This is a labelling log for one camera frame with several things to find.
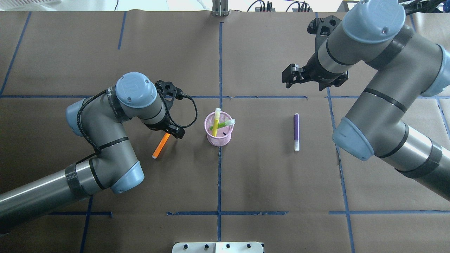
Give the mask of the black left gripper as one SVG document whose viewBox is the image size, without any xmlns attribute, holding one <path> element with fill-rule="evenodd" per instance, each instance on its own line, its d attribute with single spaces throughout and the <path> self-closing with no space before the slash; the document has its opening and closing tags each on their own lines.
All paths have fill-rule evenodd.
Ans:
<svg viewBox="0 0 450 253">
<path fill-rule="evenodd" d="M 171 123 L 167 115 L 156 124 L 144 123 L 144 125 L 152 131 L 164 131 L 165 133 L 174 136 L 176 139 L 182 139 L 186 133 L 184 128 L 180 128 L 175 126 L 174 123 Z"/>
</svg>

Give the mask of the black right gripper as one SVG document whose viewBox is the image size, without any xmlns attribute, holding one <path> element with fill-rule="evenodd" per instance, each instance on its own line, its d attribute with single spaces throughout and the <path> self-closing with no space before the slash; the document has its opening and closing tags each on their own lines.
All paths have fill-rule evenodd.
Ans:
<svg viewBox="0 0 450 253">
<path fill-rule="evenodd" d="M 331 73 L 321 66 L 318 59 L 310 59 L 306 66 L 299 67 L 298 64 L 289 64 L 282 72 L 281 82 L 286 84 L 286 88 L 291 88 L 294 84 L 305 82 L 317 82 L 319 90 L 327 87 L 340 87 L 348 80 L 348 71 L 343 73 Z"/>
</svg>

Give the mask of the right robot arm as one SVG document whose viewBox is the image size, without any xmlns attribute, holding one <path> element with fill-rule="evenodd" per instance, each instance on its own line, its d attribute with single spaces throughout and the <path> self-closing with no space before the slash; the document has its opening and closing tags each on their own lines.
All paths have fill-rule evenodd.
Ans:
<svg viewBox="0 0 450 253">
<path fill-rule="evenodd" d="M 402 121 L 418 96 L 449 85 L 449 52 L 405 24 L 396 0 L 361 0 L 342 21 L 315 19 L 316 50 L 304 67 L 282 72 L 287 88 L 314 81 L 340 86 L 360 61 L 377 71 L 332 134 L 336 146 L 359 160 L 379 157 L 403 176 L 449 200 L 449 150 Z"/>
</svg>

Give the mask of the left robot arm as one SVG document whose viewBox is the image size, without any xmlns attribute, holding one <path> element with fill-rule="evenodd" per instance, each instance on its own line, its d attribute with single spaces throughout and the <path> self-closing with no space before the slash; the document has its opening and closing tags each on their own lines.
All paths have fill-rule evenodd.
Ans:
<svg viewBox="0 0 450 253">
<path fill-rule="evenodd" d="M 140 184 L 144 173 L 123 123 L 136 117 L 152 131 L 183 138 L 185 126 L 170 115 L 173 100 L 189 99 L 172 82 L 151 82 L 139 72 L 66 108 L 66 121 L 93 153 L 65 169 L 1 195 L 1 235 L 16 226 L 88 199 L 101 190 L 116 194 Z"/>
</svg>

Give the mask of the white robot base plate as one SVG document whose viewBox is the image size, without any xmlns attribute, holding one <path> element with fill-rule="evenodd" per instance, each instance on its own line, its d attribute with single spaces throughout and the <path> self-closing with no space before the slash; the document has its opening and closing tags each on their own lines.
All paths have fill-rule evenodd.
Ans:
<svg viewBox="0 0 450 253">
<path fill-rule="evenodd" d="M 180 242 L 172 248 L 172 253 L 264 253 L 263 243 L 244 242 Z"/>
</svg>

